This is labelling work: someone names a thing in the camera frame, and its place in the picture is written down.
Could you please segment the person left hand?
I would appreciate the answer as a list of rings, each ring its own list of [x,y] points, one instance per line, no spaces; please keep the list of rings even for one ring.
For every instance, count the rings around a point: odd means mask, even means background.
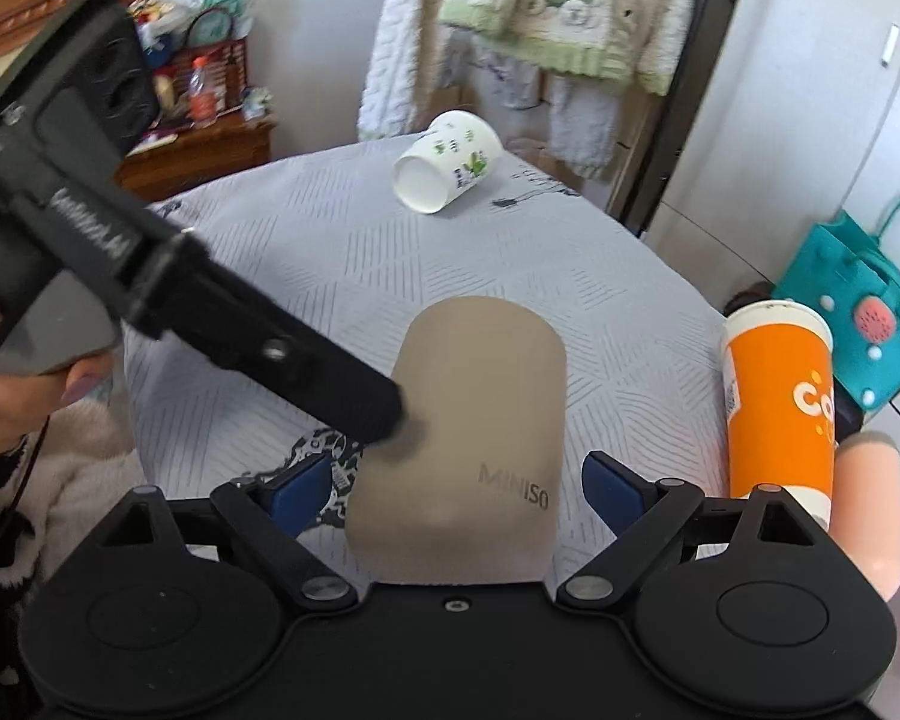
[[[113,351],[107,349],[50,374],[0,376],[0,455],[12,452],[56,411],[89,395],[112,371]]]

